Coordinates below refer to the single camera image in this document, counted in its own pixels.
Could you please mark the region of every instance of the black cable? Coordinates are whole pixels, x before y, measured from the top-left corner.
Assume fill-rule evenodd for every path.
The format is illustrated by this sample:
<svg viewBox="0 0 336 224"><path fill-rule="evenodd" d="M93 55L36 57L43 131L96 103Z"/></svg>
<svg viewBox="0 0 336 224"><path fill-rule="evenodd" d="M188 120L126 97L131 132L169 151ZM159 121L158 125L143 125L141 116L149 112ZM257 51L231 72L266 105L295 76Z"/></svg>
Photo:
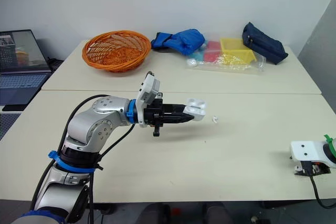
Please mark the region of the black cable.
<svg viewBox="0 0 336 224"><path fill-rule="evenodd" d="M100 162L101 159L113 148L115 147L117 144L119 144L119 142L121 140L123 140L128 134L130 134L130 132L133 130L135 124L132 124L132 126L129 128L129 130L123 134L122 137L120 137L117 141L115 141L112 145L110 145L110 147L108 147L96 160L96 163Z"/></svg>
<svg viewBox="0 0 336 224"><path fill-rule="evenodd" d="M316 200L317 200L317 202L320 204L320 206L323 207L323 208L325 208L325 209L332 209L332 208L335 208L335 207L336 207L336 202L335 202L334 204L332 204L332 205L329 205L329 206L324 205L324 204L322 203L322 201L321 201L321 199L320 199L320 197L319 197L319 193L317 192L317 187L316 187L316 184L315 184L315 181L314 181L313 176L309 176L309 178L310 178L310 181L311 181L311 183L312 183L312 185L313 185L313 188L314 188L314 194L315 194Z"/></svg>
<svg viewBox="0 0 336 224"><path fill-rule="evenodd" d="M89 185L89 206L90 206L90 224L94 223L94 215L93 215L93 173L90 173L90 185Z"/></svg>
<svg viewBox="0 0 336 224"><path fill-rule="evenodd" d="M50 168L53 166L54 162L55 162L55 160L50 161L50 163L48 164L47 168L44 170L44 172L43 172L43 174L42 174L39 182L37 183L37 186L36 186L33 198L32 198L31 203L30 203L29 210L34 210L35 205L36 205L37 196L38 196L38 193L40 192L42 183L43 183L45 177L47 176Z"/></svg>
<svg viewBox="0 0 336 224"><path fill-rule="evenodd" d="M68 132L68 125L71 121L71 119L75 116L76 112L85 104L87 103L88 101L94 99L94 98L97 98L97 97L108 97L107 94L97 94L97 95L93 95L89 98L86 98L84 101L82 101L79 105L77 105L77 107L75 107L75 109L73 110L73 112L70 114L70 117L65 125L65 128L63 130L63 134L62 134L62 137L61 137L61 141L59 143L59 146L58 146L58 149L57 149L57 154L59 154L63 148L63 145L64 145L64 141L65 141L65 137L67 135L67 132ZM44 170L37 186L36 186L36 189L35 189L35 192L34 192L34 195L33 195L33 198L31 200L31 203L30 203L30 208L29 210L34 210L35 208L35 205L36 205L36 201L37 201L37 196L38 196L38 193L40 192L41 190L41 186L42 186L42 183L44 181L44 179L46 178L49 170L51 169L51 167L53 166L54 164L54 160L52 160L49 165L47 166L47 168Z"/></svg>

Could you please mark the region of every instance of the yellow plastic basket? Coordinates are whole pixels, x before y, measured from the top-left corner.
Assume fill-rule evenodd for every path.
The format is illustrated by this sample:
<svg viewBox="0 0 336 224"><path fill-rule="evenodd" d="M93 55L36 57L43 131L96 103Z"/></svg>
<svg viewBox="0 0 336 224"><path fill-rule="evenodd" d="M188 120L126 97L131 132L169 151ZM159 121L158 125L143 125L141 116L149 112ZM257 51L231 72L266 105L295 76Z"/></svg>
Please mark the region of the yellow plastic basket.
<svg viewBox="0 0 336 224"><path fill-rule="evenodd" d="M221 38L222 52L224 54L223 64L250 64L257 61L253 51L243 44L242 39Z"/></svg>

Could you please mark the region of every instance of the gray wall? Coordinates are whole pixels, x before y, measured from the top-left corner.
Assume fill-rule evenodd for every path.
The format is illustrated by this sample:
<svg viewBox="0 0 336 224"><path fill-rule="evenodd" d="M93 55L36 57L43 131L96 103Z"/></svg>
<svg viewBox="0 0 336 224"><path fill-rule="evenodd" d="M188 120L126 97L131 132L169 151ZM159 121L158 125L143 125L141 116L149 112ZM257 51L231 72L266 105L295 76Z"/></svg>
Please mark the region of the gray wall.
<svg viewBox="0 0 336 224"><path fill-rule="evenodd" d="M198 28L240 37L251 21L298 55L330 0L0 0L0 30L30 28L46 55L65 59L78 43L114 30Z"/></svg>
<svg viewBox="0 0 336 224"><path fill-rule="evenodd" d="M336 113L336 0L331 0L299 60Z"/></svg>

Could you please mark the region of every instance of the orange wicker basket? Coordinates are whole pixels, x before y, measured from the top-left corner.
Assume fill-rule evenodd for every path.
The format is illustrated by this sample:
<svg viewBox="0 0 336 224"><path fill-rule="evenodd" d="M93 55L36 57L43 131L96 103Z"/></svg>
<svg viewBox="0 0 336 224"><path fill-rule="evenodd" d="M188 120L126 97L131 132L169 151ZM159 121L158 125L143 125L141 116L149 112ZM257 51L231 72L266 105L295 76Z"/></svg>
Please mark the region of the orange wicker basket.
<svg viewBox="0 0 336 224"><path fill-rule="evenodd" d="M111 72L126 72L138 67L151 50L151 42L134 31L112 31L87 42L83 60L90 66Z"/></svg>

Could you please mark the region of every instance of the red object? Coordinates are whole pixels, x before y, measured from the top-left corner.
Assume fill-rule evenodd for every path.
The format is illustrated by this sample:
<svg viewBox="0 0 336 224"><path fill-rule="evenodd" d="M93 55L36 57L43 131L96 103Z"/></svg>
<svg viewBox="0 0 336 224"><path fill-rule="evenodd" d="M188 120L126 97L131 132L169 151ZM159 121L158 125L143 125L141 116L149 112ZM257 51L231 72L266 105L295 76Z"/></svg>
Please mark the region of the red object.
<svg viewBox="0 0 336 224"><path fill-rule="evenodd" d="M180 208L172 208L171 210L171 215L172 216L180 216L182 213Z"/></svg>
<svg viewBox="0 0 336 224"><path fill-rule="evenodd" d="M221 50L220 43L218 41L209 41L206 50Z"/></svg>
<svg viewBox="0 0 336 224"><path fill-rule="evenodd" d="M209 41L204 52L204 61L215 62L221 53L220 43L218 41Z"/></svg>

